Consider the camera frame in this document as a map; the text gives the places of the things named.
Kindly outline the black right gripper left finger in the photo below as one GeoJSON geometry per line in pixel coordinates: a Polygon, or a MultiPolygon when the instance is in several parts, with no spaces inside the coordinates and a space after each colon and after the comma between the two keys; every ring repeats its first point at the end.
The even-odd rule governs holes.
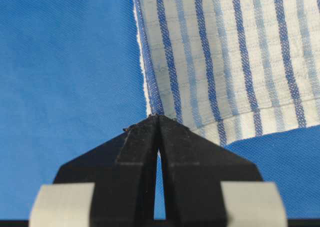
{"type": "Polygon", "coordinates": [[[63,164],[36,196],[31,227],[137,227],[153,217],[158,116],[63,164]]]}

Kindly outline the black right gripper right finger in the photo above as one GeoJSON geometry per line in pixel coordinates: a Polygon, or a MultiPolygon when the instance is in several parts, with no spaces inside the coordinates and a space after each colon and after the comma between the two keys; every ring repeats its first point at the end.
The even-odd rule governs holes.
{"type": "Polygon", "coordinates": [[[274,182],[249,160],[158,118],[166,214],[180,227],[284,227],[274,182]]]}

